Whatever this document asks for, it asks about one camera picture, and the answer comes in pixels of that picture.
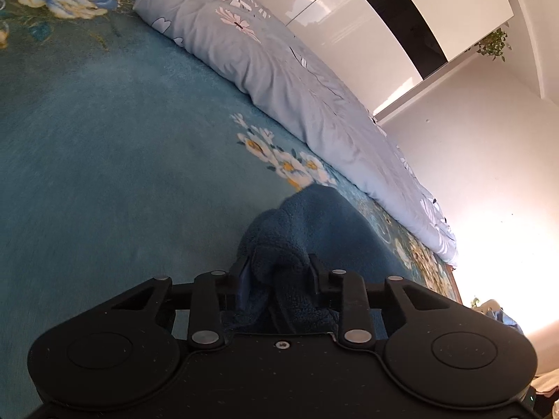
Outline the blue fleece zip jacket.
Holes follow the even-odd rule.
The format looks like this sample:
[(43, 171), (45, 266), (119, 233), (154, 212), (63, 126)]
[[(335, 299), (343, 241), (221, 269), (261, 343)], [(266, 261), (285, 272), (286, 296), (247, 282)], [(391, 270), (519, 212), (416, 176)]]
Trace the blue fleece zip jacket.
[(355, 271), (370, 283), (406, 274), (404, 264), (351, 203), (319, 184), (257, 216), (238, 255), (248, 265), (240, 307), (222, 315), (229, 334), (336, 332), (338, 313), (314, 296), (312, 255), (328, 271)]

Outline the light blue crumpled garment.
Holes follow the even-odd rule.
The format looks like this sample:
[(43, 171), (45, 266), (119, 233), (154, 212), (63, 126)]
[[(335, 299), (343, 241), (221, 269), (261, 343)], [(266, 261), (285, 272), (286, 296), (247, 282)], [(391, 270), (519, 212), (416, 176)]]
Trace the light blue crumpled garment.
[(473, 310), (478, 311), (482, 315), (491, 318), (499, 323), (502, 323), (520, 334), (524, 334), (520, 325), (504, 312), (504, 309), (498, 304), (497, 301), (491, 299), (483, 304), (473, 307)]

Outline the teal floral bed sheet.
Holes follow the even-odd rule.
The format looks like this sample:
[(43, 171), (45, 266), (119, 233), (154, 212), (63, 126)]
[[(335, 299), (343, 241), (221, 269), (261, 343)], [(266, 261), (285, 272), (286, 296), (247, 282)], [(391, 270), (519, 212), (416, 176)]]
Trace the teal floral bed sheet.
[(1, 0), (3, 417), (39, 406), (37, 336), (158, 274), (228, 268), (309, 184), (357, 208), (403, 276), (459, 298), (438, 256), (134, 2)]

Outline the white glossy wardrobe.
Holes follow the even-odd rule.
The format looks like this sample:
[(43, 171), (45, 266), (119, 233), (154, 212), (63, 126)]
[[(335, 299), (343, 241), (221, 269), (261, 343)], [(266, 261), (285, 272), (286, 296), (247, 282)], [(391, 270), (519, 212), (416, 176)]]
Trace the white glossy wardrobe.
[(514, 15), (509, 0), (259, 0), (374, 116)]

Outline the grey floral quilt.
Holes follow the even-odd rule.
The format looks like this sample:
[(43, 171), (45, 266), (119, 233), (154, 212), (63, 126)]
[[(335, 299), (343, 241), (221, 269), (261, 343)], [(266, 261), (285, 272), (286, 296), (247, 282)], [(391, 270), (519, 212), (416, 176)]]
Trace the grey floral quilt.
[(337, 75), (258, 0), (136, 0), (133, 9), (240, 91), (314, 155), (283, 154), (257, 128), (249, 148), (278, 168), (330, 184), (329, 164), (450, 263), (457, 247), (442, 210), (399, 148)]

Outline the green hanging plant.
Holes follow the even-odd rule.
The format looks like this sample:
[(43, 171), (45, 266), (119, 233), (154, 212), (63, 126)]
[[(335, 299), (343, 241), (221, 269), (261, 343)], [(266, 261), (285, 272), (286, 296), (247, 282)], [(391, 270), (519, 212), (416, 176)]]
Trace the green hanging plant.
[(493, 61), (505, 62), (505, 53), (511, 50), (508, 42), (508, 33), (502, 28), (497, 28), (475, 44), (475, 52)]

